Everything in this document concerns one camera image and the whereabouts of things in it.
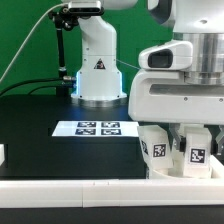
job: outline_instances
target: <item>white paper sheet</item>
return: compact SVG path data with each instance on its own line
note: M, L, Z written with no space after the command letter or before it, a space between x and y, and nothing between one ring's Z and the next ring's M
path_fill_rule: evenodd
M138 122L59 121L52 136L138 137Z

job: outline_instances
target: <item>wire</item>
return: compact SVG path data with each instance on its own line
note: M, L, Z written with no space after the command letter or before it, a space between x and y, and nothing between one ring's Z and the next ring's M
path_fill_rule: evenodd
M116 59L116 60L117 60L118 62L120 62L121 64L124 64L124 65L127 65L127 66L131 67L131 68L135 68L135 69L140 70L140 68L139 68L139 67L133 66L133 65L131 65L131 64L128 64L128 63L123 62L123 61L120 61L120 60L118 60L118 59Z
M2 81L4 80L4 78L6 77L6 75L8 74L9 70L11 69L11 67L13 66L14 62L16 61L16 59L18 58L19 54L21 53L21 51L23 50L23 48L25 47L26 43L28 42L28 40L30 39L31 35L33 34L33 32L36 30L37 26L42 22L42 20L44 19L44 17L51 12L52 10L54 10L55 8L58 7L63 7L66 6L67 4L59 4L56 5L50 9L48 9L41 17L40 19L36 22L36 24L33 26L33 28L31 29L30 33L27 35L26 39L23 41L22 45L20 46L19 50L17 51L17 53L15 54L15 56L13 57L12 61L9 63L8 67L6 68L5 72L3 73L1 79L0 79L0 84L2 83Z
M46 79L26 80L26 81L13 84L13 85L5 88L4 90L2 90L0 92L0 96L2 96L3 94L5 94L8 91L10 91L10 90L12 90L14 88L17 88L19 86L22 86L22 85L27 85L27 84L32 84L32 83L39 83L39 82L54 82L54 81L60 81L60 80L62 80L62 78L46 78Z
M32 95L32 93L33 93L33 92L35 92L35 91L37 91L37 90L39 90L39 89L45 89L45 88L56 88L56 87L58 87L58 86L60 86L60 85L39 86L39 87L37 87L37 88L35 88L35 89L31 90L31 91L28 93L28 95Z
M57 88L57 87L67 87L67 88L73 88L73 85L49 85L49 86L39 86L33 90L31 90L28 95L32 95L33 92L39 90L39 89L44 89L44 88Z

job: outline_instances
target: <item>green screen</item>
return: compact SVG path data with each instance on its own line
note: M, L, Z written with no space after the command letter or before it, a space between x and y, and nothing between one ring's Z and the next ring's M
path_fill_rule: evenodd
M38 19L49 8L60 3L59 0L1 0L0 75ZM142 50L171 39L171 31L159 26L150 17L146 0L139 0L132 9L106 11L102 17L117 30L117 59L135 67L139 67L138 55ZM68 74L73 76L80 69L82 61L80 28L64 31L63 35L66 67ZM138 70L119 62L117 66L123 73L123 91L129 93ZM58 77L56 30L53 22L46 17L0 84L0 90L25 80L53 77ZM36 84L21 86L7 94L26 94L34 87ZM44 89L35 92L46 93L53 94L54 91Z

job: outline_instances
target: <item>black cable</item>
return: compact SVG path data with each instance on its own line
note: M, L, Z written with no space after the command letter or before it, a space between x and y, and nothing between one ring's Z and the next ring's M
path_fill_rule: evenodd
M16 83L16 84L13 84L7 88L5 88L4 90L0 91L0 96L2 96L3 94L5 94L6 92L14 89L14 88L17 88L19 86L22 86L22 85L27 85L27 84L32 84L32 83L39 83L39 82L54 82L54 81L60 81L62 80L62 78L46 78L46 79L33 79L33 80L26 80L26 81L23 81L23 82L19 82L19 83Z
M56 88L56 87L58 87L58 86L60 86L60 85L39 86L39 87L37 87L37 88L31 90L31 91L28 93L28 95L32 95L33 92L35 92L35 91L37 91L37 90L39 90L39 89L44 89L44 88Z
M39 86L33 90L31 90L28 95L31 95L33 92L39 90L39 89L44 89L44 88L57 88L57 87L65 87L65 88L74 88L73 84L69 84L69 85L66 85L66 84L63 84L63 85L49 85L49 86Z

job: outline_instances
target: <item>black table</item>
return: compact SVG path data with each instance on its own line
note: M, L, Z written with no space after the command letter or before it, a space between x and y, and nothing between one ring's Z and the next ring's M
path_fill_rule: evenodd
M58 121L130 121L127 105L80 108L70 98L0 98L1 180L142 179L136 137L52 137ZM223 206L0 209L0 223L223 223Z

